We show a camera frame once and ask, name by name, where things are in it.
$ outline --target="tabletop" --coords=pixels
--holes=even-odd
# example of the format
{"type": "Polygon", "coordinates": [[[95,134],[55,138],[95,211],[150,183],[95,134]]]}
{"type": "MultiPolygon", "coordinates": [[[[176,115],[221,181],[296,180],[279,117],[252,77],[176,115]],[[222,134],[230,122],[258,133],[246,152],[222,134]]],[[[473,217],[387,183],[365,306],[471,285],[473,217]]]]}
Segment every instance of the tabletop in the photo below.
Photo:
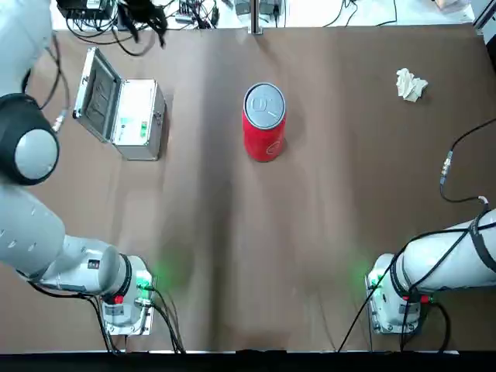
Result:
{"type": "MultiPolygon", "coordinates": [[[[87,45],[58,33],[74,98],[87,45]]],[[[364,298],[363,276],[378,255],[417,233],[472,219],[476,205],[438,193],[451,142],[496,116],[496,78],[471,26],[243,29],[171,32],[164,50],[123,58],[102,52],[125,78],[153,78],[168,104],[157,162],[126,162],[74,120],[60,133],[60,162],[31,190],[67,233],[138,254],[174,297],[188,350],[333,350],[364,298]],[[397,96],[396,71],[429,82],[417,102],[397,96]],[[243,148],[241,109],[258,81],[277,85],[288,108],[285,151],[270,163],[243,148]]],[[[29,93],[44,99],[55,73],[36,65],[29,93]]],[[[54,118],[63,92],[44,111],[54,118]]],[[[457,150],[446,191],[496,197],[493,136],[457,150]]],[[[0,270],[0,351],[101,350],[89,305],[33,292],[0,270]]],[[[496,294],[443,293],[450,349],[496,348],[496,294]]],[[[347,350],[368,350],[360,317],[347,350]]],[[[432,314],[410,347],[435,350],[432,314]]],[[[119,346],[122,340],[117,339],[119,346]]],[[[128,350],[169,350],[157,318],[128,350]]],[[[374,336],[374,349],[397,337],[374,336]]]]}

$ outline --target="silver lid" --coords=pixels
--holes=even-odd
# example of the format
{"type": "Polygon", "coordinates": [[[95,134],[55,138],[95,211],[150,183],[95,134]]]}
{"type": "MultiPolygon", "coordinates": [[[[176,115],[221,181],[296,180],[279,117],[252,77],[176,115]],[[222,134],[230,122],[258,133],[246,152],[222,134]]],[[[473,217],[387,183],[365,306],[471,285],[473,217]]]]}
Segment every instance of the silver lid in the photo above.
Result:
{"type": "Polygon", "coordinates": [[[255,84],[246,93],[246,117],[259,129],[278,126],[285,112],[286,103],[281,91],[270,83],[255,84]]]}

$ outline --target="crumpled tissue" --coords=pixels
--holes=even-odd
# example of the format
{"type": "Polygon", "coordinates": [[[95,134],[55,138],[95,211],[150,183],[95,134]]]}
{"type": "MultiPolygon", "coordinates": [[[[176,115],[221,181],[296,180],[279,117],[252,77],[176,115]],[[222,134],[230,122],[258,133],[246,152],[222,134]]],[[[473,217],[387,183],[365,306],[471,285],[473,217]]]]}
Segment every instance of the crumpled tissue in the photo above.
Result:
{"type": "Polygon", "coordinates": [[[422,91],[427,86],[427,81],[415,77],[408,68],[402,68],[396,73],[398,81],[398,97],[403,97],[405,101],[417,102],[422,96],[422,91]]]}

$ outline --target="black cable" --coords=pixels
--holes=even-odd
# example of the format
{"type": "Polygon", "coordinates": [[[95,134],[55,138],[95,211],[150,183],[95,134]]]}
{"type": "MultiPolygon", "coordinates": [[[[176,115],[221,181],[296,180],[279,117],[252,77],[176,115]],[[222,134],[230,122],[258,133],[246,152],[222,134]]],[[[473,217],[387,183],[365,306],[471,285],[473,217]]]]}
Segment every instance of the black cable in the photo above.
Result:
{"type": "Polygon", "coordinates": [[[376,25],[376,27],[388,25],[390,23],[398,23],[398,9],[396,8],[396,0],[393,0],[393,5],[394,5],[394,19],[392,21],[379,23],[378,25],[376,25]]]}
{"type": "Polygon", "coordinates": [[[132,57],[141,57],[144,56],[150,49],[152,49],[153,45],[155,44],[155,33],[151,32],[150,33],[150,41],[148,42],[148,45],[145,46],[145,48],[141,52],[132,52],[130,50],[127,50],[124,45],[122,45],[121,40],[119,40],[119,37],[117,36],[117,33],[115,32],[114,29],[110,30],[112,32],[112,35],[115,37],[115,42],[121,47],[124,52],[132,57]]]}
{"type": "Polygon", "coordinates": [[[367,306],[367,317],[369,319],[368,325],[369,325],[369,343],[370,343],[370,351],[374,351],[374,347],[372,346],[372,322],[370,321],[370,306],[367,306]]]}
{"type": "MultiPolygon", "coordinates": [[[[57,37],[55,36],[55,34],[53,35],[53,40],[54,40],[54,43],[56,45],[56,49],[58,50],[58,41],[57,41],[57,37]]],[[[64,108],[60,111],[60,114],[57,117],[55,124],[53,125],[53,130],[58,131],[60,129],[60,127],[62,126],[62,124],[64,124],[64,120],[66,119],[67,113],[70,110],[71,93],[69,91],[69,83],[67,82],[67,77],[65,76],[65,73],[62,71],[62,69],[60,67],[60,58],[57,60],[57,56],[53,55],[53,53],[50,49],[47,49],[46,51],[52,57],[53,61],[57,65],[57,74],[62,77],[62,83],[64,84],[65,105],[64,105],[64,108]]],[[[48,99],[46,100],[46,103],[48,103],[50,101],[50,99],[53,97],[54,92],[55,92],[55,90],[50,92],[50,95],[49,95],[48,99]]]]}
{"type": "Polygon", "coordinates": [[[170,335],[170,341],[172,342],[172,347],[174,348],[174,351],[176,350],[175,348],[177,348],[177,350],[180,353],[186,354],[186,350],[184,349],[184,347],[182,346],[182,344],[179,343],[176,335],[173,332],[171,321],[169,320],[169,317],[165,314],[164,310],[162,310],[160,308],[160,306],[157,306],[155,304],[153,304],[152,306],[153,306],[153,308],[155,310],[157,310],[157,312],[160,314],[160,316],[164,319],[165,323],[167,324],[167,327],[168,327],[169,332],[171,334],[170,335]]]}
{"type": "Polygon", "coordinates": [[[53,293],[53,292],[49,292],[49,291],[46,291],[44,290],[43,288],[41,288],[40,286],[34,284],[32,281],[28,281],[27,282],[31,287],[33,287],[33,289],[35,291],[38,291],[39,293],[42,293],[44,295],[47,295],[47,296],[50,296],[50,297],[53,297],[53,298],[80,298],[80,299],[84,299],[84,298],[90,298],[91,296],[88,296],[86,294],[81,294],[81,293],[76,293],[76,294],[59,294],[59,293],[53,293]]]}
{"type": "Polygon", "coordinates": [[[344,6],[344,2],[345,2],[345,1],[346,1],[346,0],[342,0],[342,1],[341,1],[341,8],[339,8],[339,13],[338,13],[338,15],[334,18],[334,20],[333,20],[333,21],[331,21],[331,22],[329,22],[329,23],[327,23],[326,25],[324,25],[324,26],[322,26],[322,27],[328,27],[328,26],[331,26],[331,25],[332,25],[335,21],[337,21],[337,20],[339,19],[339,17],[341,16],[341,12],[343,11],[343,6],[344,6]]]}
{"type": "Polygon", "coordinates": [[[441,194],[441,197],[446,200],[447,202],[450,202],[450,203],[463,203],[463,202],[469,202],[469,201],[475,201],[475,200],[479,200],[479,201],[482,201],[484,202],[484,198],[480,197],[480,196],[469,196],[468,198],[460,198],[460,199],[452,199],[452,198],[449,198],[447,197],[445,194],[444,194],[444,184],[446,182],[446,179],[448,177],[448,173],[450,172],[450,167],[451,167],[451,160],[453,158],[453,152],[455,150],[455,147],[464,139],[466,138],[467,136],[469,136],[470,134],[480,130],[480,129],[483,129],[487,126],[489,126],[490,124],[494,124],[496,122],[496,118],[493,118],[493,119],[490,119],[490,120],[487,120],[486,122],[483,122],[482,124],[480,124],[479,126],[476,126],[474,128],[472,128],[471,130],[465,132],[464,134],[462,134],[460,137],[458,137],[455,142],[453,142],[453,145],[451,145],[449,151],[448,151],[448,155],[446,157],[446,160],[444,161],[444,164],[443,164],[443,170],[441,171],[441,179],[439,181],[439,193],[441,194]]]}
{"type": "Polygon", "coordinates": [[[107,343],[107,337],[105,336],[105,330],[104,330],[104,327],[103,327],[103,322],[102,322],[102,316],[100,314],[100,312],[98,311],[98,306],[95,305],[92,301],[92,299],[94,298],[93,296],[90,296],[89,294],[81,294],[81,293],[76,293],[76,294],[59,294],[59,293],[53,293],[53,292],[50,292],[50,291],[46,291],[45,289],[41,288],[40,286],[34,284],[32,281],[28,281],[27,282],[35,291],[43,294],[43,295],[46,295],[46,296],[49,296],[51,298],[76,298],[76,299],[79,299],[79,300],[85,300],[87,302],[89,302],[91,304],[91,306],[93,307],[93,309],[95,310],[95,313],[97,315],[97,320],[98,320],[98,325],[100,327],[100,331],[102,332],[102,336],[103,336],[103,341],[104,341],[104,344],[105,344],[105,348],[107,349],[107,351],[110,352],[110,349],[109,349],[109,345],[107,343]]]}
{"type": "Polygon", "coordinates": [[[430,304],[434,308],[438,308],[441,311],[441,314],[443,315],[444,322],[446,324],[445,332],[444,332],[444,339],[443,339],[443,344],[438,350],[438,353],[444,353],[446,351],[446,348],[448,347],[448,343],[450,342],[451,338],[451,319],[448,315],[448,311],[446,308],[441,305],[438,302],[433,302],[430,304]]]}
{"type": "MultiPolygon", "coordinates": [[[[162,296],[162,294],[156,289],[154,288],[152,291],[154,291],[155,293],[158,294],[158,296],[160,297],[160,300],[162,301],[162,303],[164,304],[164,308],[165,308],[165,313],[167,316],[169,316],[169,314],[171,313],[171,310],[169,309],[169,307],[167,306],[167,303],[165,302],[165,299],[164,297],[162,296]]],[[[181,333],[179,331],[179,318],[177,316],[177,308],[176,308],[176,304],[174,303],[174,300],[172,299],[172,296],[171,294],[169,294],[169,292],[166,292],[167,293],[167,296],[169,298],[169,301],[170,303],[172,304],[172,309],[173,309],[173,312],[174,312],[174,317],[173,317],[173,322],[174,322],[174,328],[175,328],[175,332],[176,332],[176,336],[177,336],[177,340],[179,341],[179,343],[181,345],[183,345],[183,340],[182,340],[182,337],[181,337],[181,333]]]]}
{"type": "Polygon", "coordinates": [[[55,75],[55,80],[53,81],[52,88],[50,89],[50,93],[48,94],[48,97],[46,98],[45,102],[40,106],[41,110],[43,110],[52,100],[53,95],[55,94],[55,91],[57,90],[60,76],[62,75],[62,67],[60,65],[60,46],[59,46],[59,42],[57,40],[57,37],[55,36],[55,33],[52,35],[52,41],[53,41],[53,45],[55,46],[54,61],[55,61],[55,64],[57,66],[57,74],[55,75]]]}
{"type": "Polygon", "coordinates": [[[351,13],[350,17],[348,18],[348,21],[346,22],[345,27],[348,27],[348,24],[350,24],[351,19],[353,18],[355,13],[358,12],[358,5],[355,3],[355,0],[350,0],[350,2],[348,3],[348,6],[350,6],[351,4],[355,5],[355,11],[353,13],[351,13]]]}
{"type": "Polygon", "coordinates": [[[95,310],[96,318],[98,320],[98,326],[100,327],[100,333],[102,334],[102,337],[103,337],[103,343],[105,344],[105,348],[107,349],[107,352],[111,353],[112,351],[110,350],[109,342],[108,342],[107,337],[105,335],[105,328],[103,327],[102,314],[98,310],[98,302],[97,302],[97,305],[95,305],[90,298],[83,298],[83,299],[85,301],[88,301],[91,304],[93,310],[95,310]]]}
{"type": "Polygon", "coordinates": [[[424,326],[427,316],[429,315],[430,309],[431,307],[427,305],[421,308],[417,328],[405,335],[403,347],[407,346],[422,331],[422,327],[424,326]]]}

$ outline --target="cable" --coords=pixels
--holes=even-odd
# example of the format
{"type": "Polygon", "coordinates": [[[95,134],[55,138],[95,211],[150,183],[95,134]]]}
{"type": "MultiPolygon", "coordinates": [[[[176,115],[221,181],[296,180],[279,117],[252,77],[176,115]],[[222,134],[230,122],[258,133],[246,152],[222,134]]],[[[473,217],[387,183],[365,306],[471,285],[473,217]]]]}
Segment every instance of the cable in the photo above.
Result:
{"type": "Polygon", "coordinates": [[[367,306],[367,317],[368,317],[368,325],[369,325],[369,344],[370,351],[374,351],[374,347],[372,346],[372,323],[370,321],[370,306],[367,306]]]}
{"type": "Polygon", "coordinates": [[[351,4],[355,5],[355,11],[353,13],[351,13],[350,17],[348,18],[348,21],[346,22],[345,27],[348,27],[348,24],[350,23],[351,19],[353,18],[355,13],[358,12],[358,5],[355,3],[355,0],[350,0],[350,2],[348,3],[348,6],[350,6],[351,4]]]}
{"type": "Polygon", "coordinates": [[[150,41],[148,42],[148,45],[145,46],[145,48],[141,52],[132,52],[130,50],[127,50],[124,45],[122,45],[121,40],[119,40],[119,37],[117,36],[117,33],[115,32],[114,29],[110,30],[112,32],[112,35],[115,37],[115,42],[121,47],[124,52],[132,57],[141,57],[144,56],[150,49],[152,49],[153,45],[155,44],[155,33],[151,32],[150,33],[150,41]]]}
{"type": "Polygon", "coordinates": [[[441,194],[441,197],[446,200],[447,202],[450,202],[450,203],[463,203],[463,202],[469,202],[469,201],[474,201],[474,200],[479,200],[479,201],[482,201],[483,203],[487,201],[487,199],[485,199],[484,197],[481,197],[481,196],[470,196],[468,198],[461,198],[461,199],[451,199],[449,197],[447,197],[445,194],[444,194],[444,184],[446,182],[446,179],[448,177],[448,173],[450,172],[450,168],[451,168],[451,160],[453,158],[453,151],[455,150],[455,147],[463,140],[465,139],[467,136],[469,136],[470,134],[480,130],[480,129],[483,129],[487,126],[489,126],[490,124],[494,124],[496,122],[496,118],[493,118],[491,120],[487,120],[486,122],[483,122],[482,124],[480,124],[479,126],[476,126],[474,128],[472,128],[471,130],[465,132],[464,134],[462,134],[460,137],[458,137],[455,142],[453,142],[453,145],[451,145],[449,151],[448,151],[448,155],[446,156],[446,159],[444,160],[444,164],[443,164],[443,170],[441,171],[441,179],[439,181],[439,193],[441,194]]]}
{"type": "Polygon", "coordinates": [[[388,25],[390,23],[398,23],[398,9],[396,8],[396,0],[393,0],[393,5],[394,5],[394,20],[379,23],[378,25],[376,25],[376,27],[388,25]]]}
{"type": "Polygon", "coordinates": [[[341,7],[339,8],[338,15],[334,18],[333,21],[327,23],[326,25],[324,25],[322,27],[328,27],[328,26],[331,26],[332,24],[334,24],[339,19],[339,17],[341,16],[341,13],[343,12],[343,7],[345,9],[348,9],[350,7],[350,5],[352,5],[352,4],[355,6],[355,10],[353,11],[353,13],[351,13],[350,17],[346,21],[345,27],[347,27],[350,24],[350,20],[353,18],[353,16],[355,15],[355,13],[358,11],[358,5],[356,4],[356,0],[348,0],[348,3],[346,3],[346,0],[342,0],[341,1],[341,7]]]}
{"type": "MultiPolygon", "coordinates": [[[[58,50],[58,42],[57,42],[57,37],[53,35],[53,40],[55,41],[56,49],[58,50]]],[[[67,117],[67,113],[69,112],[70,106],[71,106],[71,93],[69,91],[69,83],[67,82],[67,78],[65,76],[65,73],[61,70],[60,68],[60,59],[57,61],[57,57],[53,55],[52,51],[50,49],[46,50],[48,54],[52,57],[52,59],[55,61],[57,64],[57,69],[58,72],[57,74],[62,77],[62,82],[64,83],[64,97],[65,97],[65,106],[62,110],[60,110],[60,113],[58,117],[55,119],[55,123],[52,125],[52,129],[55,133],[59,132],[61,126],[64,124],[64,121],[67,117]]],[[[50,99],[53,97],[53,91],[50,92],[49,99],[47,100],[47,103],[50,101],[50,99]]]]}
{"type": "Polygon", "coordinates": [[[176,335],[174,334],[169,317],[165,314],[164,310],[162,310],[160,308],[160,306],[157,306],[156,304],[152,304],[152,306],[155,310],[157,310],[157,312],[160,314],[160,316],[164,319],[165,323],[167,324],[167,327],[169,329],[169,333],[171,334],[170,335],[170,341],[172,342],[172,347],[174,348],[174,352],[179,351],[182,354],[186,354],[186,350],[184,349],[182,344],[179,343],[179,340],[177,339],[176,335]]]}
{"type": "Polygon", "coordinates": [[[46,98],[45,102],[40,106],[40,110],[43,110],[52,100],[53,95],[55,94],[55,91],[57,90],[60,76],[62,74],[61,66],[60,66],[60,46],[59,46],[59,42],[57,40],[57,37],[55,36],[55,33],[52,35],[52,41],[53,41],[53,44],[55,46],[55,56],[51,53],[50,48],[47,48],[47,50],[49,51],[50,56],[53,58],[53,61],[55,62],[55,65],[57,66],[57,74],[55,75],[55,81],[52,84],[52,88],[50,89],[50,93],[48,94],[48,97],[46,98]]]}
{"type": "Polygon", "coordinates": [[[319,307],[320,307],[320,314],[322,316],[322,321],[324,322],[324,331],[327,336],[327,339],[329,340],[332,349],[336,351],[336,345],[334,345],[334,341],[332,340],[331,337],[331,332],[329,331],[329,327],[327,326],[327,318],[326,318],[326,312],[324,311],[324,304],[322,303],[322,297],[320,295],[320,290],[317,289],[317,299],[319,300],[319,307]]]}
{"type": "Polygon", "coordinates": [[[328,26],[331,26],[335,21],[337,21],[339,19],[339,17],[341,16],[341,12],[343,11],[343,6],[344,6],[344,2],[345,0],[342,0],[341,1],[341,8],[339,8],[339,13],[338,15],[334,18],[333,21],[327,23],[326,25],[322,26],[322,27],[328,27],[328,26]]]}
{"type": "MultiPolygon", "coordinates": [[[[171,313],[171,310],[167,306],[167,303],[165,302],[164,297],[162,296],[162,294],[156,288],[154,288],[153,291],[158,294],[158,296],[160,297],[160,300],[162,300],[162,303],[164,304],[164,308],[166,309],[166,315],[169,315],[171,313]]],[[[177,316],[176,304],[174,303],[174,299],[172,298],[171,294],[168,291],[166,291],[165,293],[167,294],[167,296],[169,298],[169,301],[172,304],[172,309],[174,311],[174,317],[173,317],[172,320],[174,322],[174,328],[175,328],[175,331],[176,331],[177,339],[178,339],[179,343],[181,343],[181,345],[182,345],[183,344],[183,340],[182,340],[182,337],[181,337],[181,333],[179,332],[179,318],[177,316]]]]}
{"type": "Polygon", "coordinates": [[[79,299],[79,300],[85,300],[87,302],[89,302],[92,306],[92,308],[95,310],[95,313],[97,315],[97,320],[98,320],[98,325],[100,327],[100,331],[102,332],[102,337],[103,337],[103,341],[104,341],[104,344],[105,344],[105,348],[107,349],[108,352],[110,352],[111,350],[109,349],[109,344],[108,344],[108,340],[107,340],[107,337],[105,336],[105,330],[104,330],[104,327],[103,327],[103,322],[102,322],[102,315],[100,314],[100,311],[98,310],[98,300],[96,300],[96,298],[94,296],[90,296],[89,294],[81,294],[81,293],[76,293],[76,294],[59,294],[59,293],[53,293],[53,292],[50,292],[50,291],[46,291],[44,290],[43,288],[41,288],[40,286],[34,284],[32,281],[28,281],[27,282],[35,291],[43,294],[43,295],[46,295],[46,296],[49,296],[49,297],[52,297],[52,298],[76,298],[76,299],[79,299]],[[92,299],[95,299],[97,301],[97,305],[95,305],[95,303],[93,303],[92,299]]]}
{"type": "Polygon", "coordinates": [[[441,314],[443,315],[444,322],[446,324],[445,332],[444,332],[444,339],[443,339],[443,344],[438,350],[438,353],[444,353],[446,351],[446,348],[448,347],[448,343],[450,342],[451,338],[451,319],[448,315],[448,311],[444,306],[442,306],[438,302],[433,302],[430,304],[434,308],[438,308],[441,311],[441,314]]]}

